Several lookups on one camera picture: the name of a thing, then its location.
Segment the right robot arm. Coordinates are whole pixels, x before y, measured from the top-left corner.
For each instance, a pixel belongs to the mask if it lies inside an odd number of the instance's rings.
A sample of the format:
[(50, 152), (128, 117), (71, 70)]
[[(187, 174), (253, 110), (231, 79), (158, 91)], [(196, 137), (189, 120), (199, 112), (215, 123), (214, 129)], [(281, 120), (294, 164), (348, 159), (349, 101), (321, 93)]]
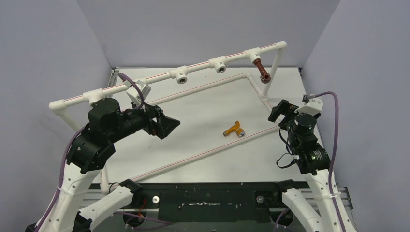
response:
[(317, 208), (314, 209), (294, 181), (278, 183), (272, 192), (273, 203), (287, 206), (307, 232), (354, 232), (356, 229), (343, 204), (341, 193), (334, 183), (331, 160), (314, 134), (321, 108), (303, 107), (281, 100), (272, 108), (268, 121), (275, 122), (287, 132), (283, 139), (287, 149), (295, 156), (294, 163), (308, 183)]

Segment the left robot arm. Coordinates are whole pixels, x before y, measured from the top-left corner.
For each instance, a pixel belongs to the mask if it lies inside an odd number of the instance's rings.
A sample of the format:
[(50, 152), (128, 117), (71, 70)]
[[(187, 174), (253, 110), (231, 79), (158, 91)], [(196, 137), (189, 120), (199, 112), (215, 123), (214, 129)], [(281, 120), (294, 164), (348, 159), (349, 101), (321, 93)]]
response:
[(167, 117), (158, 106), (121, 110), (117, 100), (97, 101), (88, 113), (89, 122), (65, 148), (55, 195), (42, 218), (26, 227), (28, 232), (91, 232), (117, 210), (142, 204), (142, 186), (127, 179), (105, 197), (81, 207), (89, 186), (108, 159), (115, 143), (144, 130), (166, 138), (180, 121)]

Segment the orange plastic faucet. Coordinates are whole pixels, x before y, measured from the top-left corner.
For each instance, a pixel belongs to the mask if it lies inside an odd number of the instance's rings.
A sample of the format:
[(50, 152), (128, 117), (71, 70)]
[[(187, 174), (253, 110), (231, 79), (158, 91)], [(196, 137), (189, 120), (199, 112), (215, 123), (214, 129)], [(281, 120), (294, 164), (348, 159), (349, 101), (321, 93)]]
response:
[(245, 135), (245, 131), (240, 127), (240, 122), (236, 121), (233, 126), (223, 132), (223, 136), (229, 136), (230, 134), (235, 133), (239, 138), (242, 138)]

